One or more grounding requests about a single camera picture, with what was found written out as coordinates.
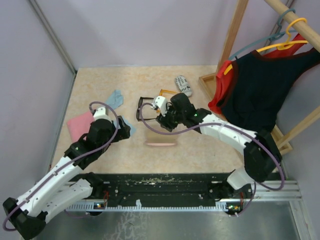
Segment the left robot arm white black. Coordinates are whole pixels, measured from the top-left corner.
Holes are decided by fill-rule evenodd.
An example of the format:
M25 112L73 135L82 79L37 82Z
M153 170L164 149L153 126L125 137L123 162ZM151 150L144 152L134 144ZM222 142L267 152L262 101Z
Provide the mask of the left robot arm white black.
M130 137L131 128L121 116L117 121L102 117L90 124L89 131L72 143L64 156L37 184L17 199L3 205L10 222L25 240L38 236L47 223L72 204L86 198L99 198L104 182L95 173L84 174L72 185L65 184L98 160L111 143Z

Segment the pink glasses case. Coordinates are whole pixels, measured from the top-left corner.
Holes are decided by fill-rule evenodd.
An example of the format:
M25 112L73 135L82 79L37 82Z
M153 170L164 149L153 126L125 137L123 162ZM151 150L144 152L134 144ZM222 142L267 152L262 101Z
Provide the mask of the pink glasses case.
M150 147L172 147L178 144L175 135L163 135L148 130L145 133L145 142Z

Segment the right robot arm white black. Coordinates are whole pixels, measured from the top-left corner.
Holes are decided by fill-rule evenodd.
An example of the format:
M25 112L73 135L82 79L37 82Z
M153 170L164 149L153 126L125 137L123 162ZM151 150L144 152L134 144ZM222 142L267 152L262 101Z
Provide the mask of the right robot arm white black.
M282 156L266 130L258 132L235 126L204 108L195 108L184 93L174 95L170 101L157 96L152 102L160 110L156 121L171 132L179 124L200 134L216 138L243 155L244 165L233 172L223 185L223 192L235 198L241 188L253 182L263 183L280 166Z

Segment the light blue cleaning cloth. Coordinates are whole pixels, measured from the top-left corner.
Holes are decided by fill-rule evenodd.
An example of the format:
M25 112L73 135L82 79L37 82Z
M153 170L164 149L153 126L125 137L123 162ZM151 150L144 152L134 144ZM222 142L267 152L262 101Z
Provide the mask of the light blue cleaning cloth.
M130 127L130 136L132 136L136 132L136 128L127 119L124 118L123 121Z

